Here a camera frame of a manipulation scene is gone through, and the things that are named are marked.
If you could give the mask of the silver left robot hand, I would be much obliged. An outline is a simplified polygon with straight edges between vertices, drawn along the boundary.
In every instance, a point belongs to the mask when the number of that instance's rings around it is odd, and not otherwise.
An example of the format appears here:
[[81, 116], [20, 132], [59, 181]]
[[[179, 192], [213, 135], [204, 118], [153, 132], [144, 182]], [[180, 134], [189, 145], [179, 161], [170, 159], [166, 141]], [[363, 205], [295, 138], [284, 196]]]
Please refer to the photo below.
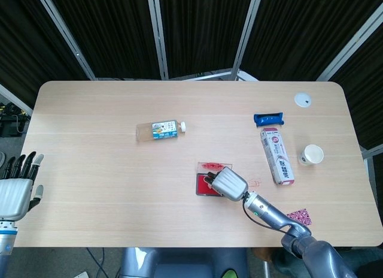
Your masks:
[[1, 222], [17, 222], [37, 206], [44, 195], [43, 185], [35, 186], [43, 154], [11, 157], [1, 176]]

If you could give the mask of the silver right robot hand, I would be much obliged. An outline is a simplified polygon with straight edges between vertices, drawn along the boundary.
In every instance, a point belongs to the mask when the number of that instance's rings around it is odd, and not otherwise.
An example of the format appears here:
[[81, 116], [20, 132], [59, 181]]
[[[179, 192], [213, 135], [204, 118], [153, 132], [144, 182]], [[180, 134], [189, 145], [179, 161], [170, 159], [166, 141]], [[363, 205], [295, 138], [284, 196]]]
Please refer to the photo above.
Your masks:
[[204, 182], [231, 201], [240, 201], [248, 191], [248, 183], [229, 167], [224, 167], [217, 173], [209, 172]]

